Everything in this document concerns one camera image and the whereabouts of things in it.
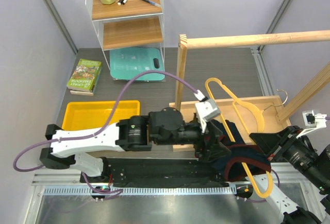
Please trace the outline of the navy maroon tank top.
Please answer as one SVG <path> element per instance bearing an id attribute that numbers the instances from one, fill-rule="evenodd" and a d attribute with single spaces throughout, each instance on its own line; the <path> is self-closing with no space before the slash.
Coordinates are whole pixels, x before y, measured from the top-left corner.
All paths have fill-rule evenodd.
<path id="1" fill-rule="evenodd" d="M 256 161 L 254 159 L 254 152 L 261 149 L 257 145 L 247 145 L 243 140 L 235 123 L 226 121 L 233 137 L 234 142 L 229 139 L 229 135 L 225 130 L 224 125 L 213 119 L 215 125 L 223 132 L 224 138 L 221 141 L 232 154 L 229 157 L 219 158 L 210 165 L 217 170 L 226 181 L 235 182 L 247 176 L 242 163 L 246 163 L 253 175 L 261 175 L 271 171 L 270 161 Z"/>

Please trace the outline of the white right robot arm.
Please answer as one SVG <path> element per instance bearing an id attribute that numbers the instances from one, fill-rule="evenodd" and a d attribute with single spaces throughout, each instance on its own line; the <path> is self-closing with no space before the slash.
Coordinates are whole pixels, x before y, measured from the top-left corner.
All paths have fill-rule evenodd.
<path id="1" fill-rule="evenodd" d="M 274 159 L 285 159 L 286 163 L 276 166 L 284 182 L 310 183 L 318 189 L 325 208 L 325 216 L 319 219 L 316 214 L 299 206 L 277 185 L 273 186 L 266 201 L 279 218 L 280 223 L 329 223 L 329 147 L 317 154 L 308 134 L 318 128 L 301 129 L 290 126 L 278 133 L 252 133 L 250 138 L 261 151 Z"/>

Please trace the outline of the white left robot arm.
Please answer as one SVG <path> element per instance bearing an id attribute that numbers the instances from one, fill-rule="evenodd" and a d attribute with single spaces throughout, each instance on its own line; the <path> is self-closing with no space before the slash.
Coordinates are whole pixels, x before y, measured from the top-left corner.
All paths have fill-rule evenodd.
<path id="1" fill-rule="evenodd" d="M 105 159 L 95 158 L 90 152 L 151 151 L 152 145 L 193 145 L 195 157 L 204 163 L 231 155 L 221 143 L 222 131 L 211 120 L 219 109 L 197 104 L 193 121 L 187 123 L 175 108 L 167 107 L 145 116 L 132 116 L 106 129 L 64 131 L 54 129 L 50 146 L 43 148 L 40 161 L 48 169 L 74 168 L 105 182 L 110 175 Z"/>

